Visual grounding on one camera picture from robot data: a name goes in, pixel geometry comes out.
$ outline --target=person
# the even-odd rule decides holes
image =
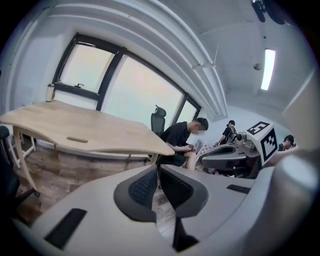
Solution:
[[[161,134],[160,138],[175,152],[174,155],[163,156],[166,161],[194,171],[196,167],[196,150],[193,145],[187,144],[190,134],[204,134],[209,128],[207,119],[199,117],[192,122],[178,122]]]
[[[290,149],[295,144],[295,138],[288,135],[284,138],[283,143],[279,144],[278,151],[285,151]]]
[[[230,120],[229,123],[226,125],[226,128],[224,132],[222,133],[222,137],[219,139],[218,142],[214,144],[214,146],[227,144],[233,142],[235,139],[235,135],[237,134],[236,128],[235,128],[235,121]]]

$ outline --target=black t-shirt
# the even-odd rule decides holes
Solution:
[[[220,142],[220,145],[226,144],[226,142],[227,142],[227,140],[228,140],[228,135],[229,135],[230,133],[233,133],[231,127],[225,128],[224,132],[222,133],[222,135],[224,135],[225,138],[224,138],[223,141]]]
[[[282,143],[279,144],[278,151],[285,151],[285,147],[284,147],[284,145]]]
[[[172,146],[183,147],[188,145],[187,140],[190,132],[187,129],[187,122],[178,122],[161,134],[160,138]]]

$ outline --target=ceiling light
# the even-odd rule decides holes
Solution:
[[[264,72],[263,72],[263,79],[261,84],[262,90],[268,90],[269,88],[272,73],[274,71],[275,58],[276,58],[275,50],[270,50],[270,49],[265,50]]]

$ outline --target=wooden floor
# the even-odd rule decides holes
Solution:
[[[51,206],[59,202],[79,186],[124,171],[125,160],[112,160],[77,156],[64,152],[58,155],[54,150],[37,145],[36,151],[26,157],[30,174],[41,192],[40,197],[32,194],[17,209],[29,226]],[[127,169],[144,166],[142,160],[130,161]],[[20,178],[18,193],[29,189],[29,183],[21,169],[15,168]],[[152,210],[157,214],[156,227],[168,240],[173,242],[175,211],[162,190],[157,189],[152,202]]]

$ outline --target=black window frame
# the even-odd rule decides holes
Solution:
[[[103,76],[98,93],[95,93],[90,90],[86,90],[85,88],[64,84],[64,83],[61,83],[61,81],[60,81],[60,77],[63,73],[65,65],[66,65],[68,58],[70,57],[70,54],[72,53],[75,45],[84,45],[84,46],[88,46],[88,47],[95,47],[95,48],[98,48],[98,49],[101,49],[101,50],[104,50],[104,51],[107,51],[107,52],[114,54],[113,59],[111,60],[110,65],[108,66],[108,68]],[[59,64],[57,66],[57,69],[56,69],[54,76],[53,76],[53,79],[52,79],[52,83],[54,84],[54,90],[59,90],[59,91],[67,92],[70,94],[82,96],[84,98],[96,100],[97,104],[96,104],[95,110],[101,111],[109,84],[113,78],[113,75],[116,71],[116,68],[118,67],[121,59],[125,55],[133,58],[134,60],[140,62],[141,64],[143,64],[144,66],[149,68],[150,70],[154,71],[156,74],[161,76],[163,79],[165,79],[167,82],[169,82],[172,86],[174,86],[176,89],[178,89],[183,94],[182,101],[179,104],[179,107],[175,113],[175,116],[171,122],[171,125],[174,125],[175,123],[177,123],[177,120],[182,112],[182,109],[183,109],[186,101],[188,101],[190,104],[192,104],[197,109],[197,111],[193,117],[193,120],[195,120],[198,117],[201,106],[193,98],[191,98],[189,96],[189,94],[187,92],[185,92],[175,81],[173,81],[170,77],[168,77],[160,69],[158,69],[157,67],[155,67],[154,65],[152,65],[151,63],[146,61],[145,59],[141,58],[140,56],[136,55],[135,53],[127,50],[125,47],[121,47],[121,46],[116,45],[114,43],[104,41],[102,39],[95,38],[92,36],[79,34],[79,33],[76,33],[74,35],[74,37],[72,38],[72,40],[70,41],[70,43],[66,47],[66,49],[65,49],[65,51],[59,61]]]

